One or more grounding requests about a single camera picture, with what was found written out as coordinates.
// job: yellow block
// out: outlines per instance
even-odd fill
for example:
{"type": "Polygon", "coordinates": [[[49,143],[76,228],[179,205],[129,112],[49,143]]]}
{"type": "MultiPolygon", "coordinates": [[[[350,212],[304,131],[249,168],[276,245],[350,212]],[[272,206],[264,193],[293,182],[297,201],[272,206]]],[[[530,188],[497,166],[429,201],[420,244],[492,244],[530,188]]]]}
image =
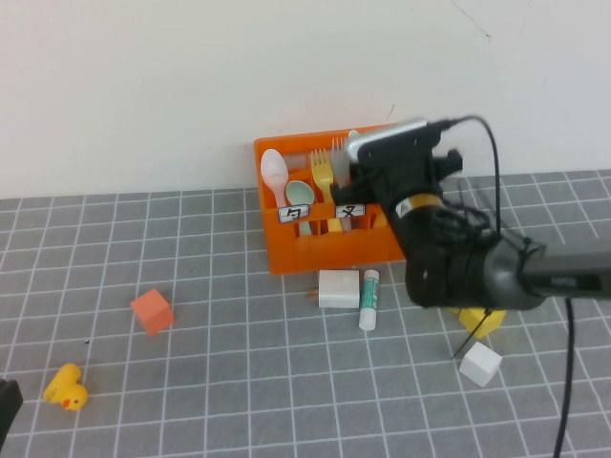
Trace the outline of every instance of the yellow block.
{"type": "MultiPolygon", "coordinates": [[[[473,332],[475,327],[484,318],[483,308],[463,308],[458,315],[460,322],[467,328],[469,332],[473,332]]],[[[487,336],[499,326],[502,325],[505,319],[505,310],[495,310],[486,321],[477,329],[474,334],[476,339],[481,339],[487,336]]]]}

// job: gray grid mat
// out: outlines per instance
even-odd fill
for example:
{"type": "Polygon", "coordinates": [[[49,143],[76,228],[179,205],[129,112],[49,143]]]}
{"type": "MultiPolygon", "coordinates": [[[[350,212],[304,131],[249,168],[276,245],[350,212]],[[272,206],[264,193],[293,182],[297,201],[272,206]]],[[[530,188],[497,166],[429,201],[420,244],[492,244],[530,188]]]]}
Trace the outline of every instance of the gray grid mat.
{"type": "MultiPolygon", "coordinates": [[[[503,184],[503,218],[534,238],[611,236],[609,172],[503,184]]],[[[492,185],[464,181],[465,199],[493,201],[492,185]]],[[[566,346],[556,301],[508,313],[484,340],[504,360],[479,388],[448,361],[466,331],[410,304],[403,263],[376,266],[366,335],[352,311],[305,300],[315,275],[267,273],[258,209],[253,190],[0,201],[0,373],[26,399],[2,456],[550,455],[566,346]],[[176,322],[150,338],[129,302],[154,287],[176,322]],[[91,394],[77,414],[37,401],[66,362],[91,394]]],[[[576,314],[563,456],[608,457],[611,307],[583,301],[576,314]]]]}

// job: orange block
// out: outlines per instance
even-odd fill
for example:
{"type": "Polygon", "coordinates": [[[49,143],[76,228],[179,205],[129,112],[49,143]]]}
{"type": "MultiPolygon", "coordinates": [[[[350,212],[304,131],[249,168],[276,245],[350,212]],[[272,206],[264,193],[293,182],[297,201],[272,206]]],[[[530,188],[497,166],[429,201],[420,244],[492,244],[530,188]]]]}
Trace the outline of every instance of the orange block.
{"type": "Polygon", "coordinates": [[[172,308],[157,289],[152,289],[132,302],[136,318],[149,336],[155,336],[174,322],[172,308]]]}

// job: yellow rubber duck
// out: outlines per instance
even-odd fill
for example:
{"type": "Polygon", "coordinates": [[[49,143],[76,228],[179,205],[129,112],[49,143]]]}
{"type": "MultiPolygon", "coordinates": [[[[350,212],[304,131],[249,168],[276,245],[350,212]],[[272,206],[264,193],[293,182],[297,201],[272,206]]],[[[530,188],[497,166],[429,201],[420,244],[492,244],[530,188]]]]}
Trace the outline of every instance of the yellow rubber duck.
{"type": "Polygon", "coordinates": [[[76,382],[80,376],[81,372],[76,364],[62,365],[45,389],[44,400],[51,404],[60,404],[66,410],[79,410],[87,404],[89,398],[85,386],[76,382]]]}

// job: yellow plastic fork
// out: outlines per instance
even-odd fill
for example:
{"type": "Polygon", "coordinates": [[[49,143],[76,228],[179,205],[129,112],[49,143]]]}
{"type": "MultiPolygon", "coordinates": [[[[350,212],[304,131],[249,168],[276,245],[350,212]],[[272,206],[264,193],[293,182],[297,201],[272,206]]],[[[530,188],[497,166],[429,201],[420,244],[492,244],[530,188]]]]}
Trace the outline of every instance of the yellow plastic fork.
{"type": "MultiPolygon", "coordinates": [[[[323,193],[323,201],[332,202],[331,184],[333,183],[333,169],[328,158],[327,150],[315,150],[309,155],[310,166],[314,183],[323,193]]],[[[327,220],[328,232],[342,232],[342,223],[337,218],[327,220]]]]}

